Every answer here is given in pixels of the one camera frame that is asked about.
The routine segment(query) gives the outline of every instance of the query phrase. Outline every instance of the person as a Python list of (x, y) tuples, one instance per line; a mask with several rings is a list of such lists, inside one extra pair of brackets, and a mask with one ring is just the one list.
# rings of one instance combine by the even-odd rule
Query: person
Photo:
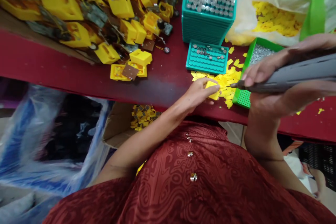
[[(265, 81), (300, 53), (336, 46), (335, 34), (317, 34), (249, 67), (245, 85)], [(49, 223), (336, 223), (336, 217), (299, 181), (277, 141), (282, 117), (336, 83), (313, 80), (284, 94), (252, 93), (246, 150), (225, 129), (190, 115), (219, 86), (198, 79), (151, 125), (125, 141), (91, 187), (62, 199)], [(139, 174), (137, 168), (146, 161)]]

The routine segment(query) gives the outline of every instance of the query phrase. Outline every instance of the red table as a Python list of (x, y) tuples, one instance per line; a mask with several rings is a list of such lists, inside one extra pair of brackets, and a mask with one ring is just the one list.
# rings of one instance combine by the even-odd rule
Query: red table
[[(111, 80), (109, 65), (90, 65), (3, 30), (0, 30), (0, 75), (87, 96), (151, 104), (164, 110), (183, 95), (193, 78), (185, 66), (189, 45), (182, 41), (181, 17), (176, 18), (172, 25), (173, 33), (166, 41), (170, 53), (155, 48), (153, 61), (147, 66), (148, 77), (137, 78), (134, 82)], [(229, 57), (244, 62), (242, 55), (247, 49), (235, 46)], [(333, 133), (336, 127), (335, 103), (336, 98), (314, 102), (300, 115), (284, 118), (280, 131), (336, 142)], [(319, 108), (325, 110), (320, 115), (317, 114)], [(248, 110), (236, 105), (227, 109), (224, 98), (213, 106), (202, 104), (195, 112), (218, 121), (247, 124)]]

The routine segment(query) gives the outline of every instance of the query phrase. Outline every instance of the red dress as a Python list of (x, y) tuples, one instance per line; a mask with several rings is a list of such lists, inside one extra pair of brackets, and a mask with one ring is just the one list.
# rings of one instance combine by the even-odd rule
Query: red dress
[(44, 223), (317, 224), (336, 217), (317, 200), (283, 188), (228, 141), (225, 129), (183, 122), (136, 178), (75, 192)]

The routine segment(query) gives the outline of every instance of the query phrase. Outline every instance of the green plastic tray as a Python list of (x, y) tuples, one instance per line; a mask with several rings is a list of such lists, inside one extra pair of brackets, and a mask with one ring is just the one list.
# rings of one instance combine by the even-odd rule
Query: green plastic tray
[[(283, 47), (281, 45), (274, 44), (271, 41), (268, 41), (266, 39), (255, 38), (253, 40), (253, 42), (250, 44), (250, 47), (248, 48), (247, 56), (246, 56), (246, 59), (245, 59), (243, 69), (241, 70), (242, 73), (241, 73), (240, 77), (242, 77), (244, 71), (250, 65), (251, 57), (252, 57), (252, 54), (253, 54), (253, 51), (254, 51), (254, 48), (255, 48), (256, 44), (258, 44), (260, 46), (263, 46), (263, 47), (266, 47), (266, 48), (268, 48), (272, 51), (275, 51), (275, 52), (279, 52), (283, 49)], [(249, 109), (251, 107), (250, 94), (251, 94), (250, 91), (236, 89), (236, 92), (235, 92), (234, 97), (232, 99), (232, 103)]]

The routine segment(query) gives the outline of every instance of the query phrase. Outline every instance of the pile of yellow parts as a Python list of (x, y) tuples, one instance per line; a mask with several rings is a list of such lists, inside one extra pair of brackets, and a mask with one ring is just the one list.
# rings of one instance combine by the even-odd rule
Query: pile of yellow parts
[(224, 97), (225, 98), (225, 104), (227, 105), (228, 109), (232, 107), (232, 99), (233, 96), (235, 95), (235, 88), (229, 87), (230, 84), (237, 83), (240, 79), (241, 71), (236, 71), (235, 67), (230, 67), (230, 64), (233, 63), (232, 59), (229, 59), (227, 61), (226, 65), (226, 74), (224, 75), (211, 75), (209, 73), (203, 73), (203, 72), (195, 72), (191, 71), (191, 75), (193, 76), (193, 80), (195, 81), (197, 79), (201, 79), (204, 77), (208, 77), (210, 79), (213, 79), (217, 81), (220, 85), (220, 91), (222, 92), (219, 97)]
[(285, 37), (294, 37), (302, 27), (298, 14), (278, 9), (268, 2), (253, 2), (258, 18), (254, 32), (279, 32)]
[(152, 106), (149, 105), (134, 105), (132, 116), (134, 120), (131, 122), (131, 128), (140, 131), (154, 122), (161, 112), (156, 112)]

